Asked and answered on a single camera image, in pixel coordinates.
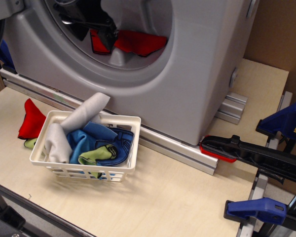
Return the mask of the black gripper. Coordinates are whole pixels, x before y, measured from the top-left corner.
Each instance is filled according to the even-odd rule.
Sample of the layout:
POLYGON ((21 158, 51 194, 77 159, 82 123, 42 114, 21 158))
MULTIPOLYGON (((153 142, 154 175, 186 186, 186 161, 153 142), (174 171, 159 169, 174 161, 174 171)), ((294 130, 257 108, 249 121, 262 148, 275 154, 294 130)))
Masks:
POLYGON ((108 51, 118 39, 118 29, 113 19, 102 9, 100 0, 56 0, 53 8, 62 23, 80 41, 89 32, 98 29, 98 37, 108 51))

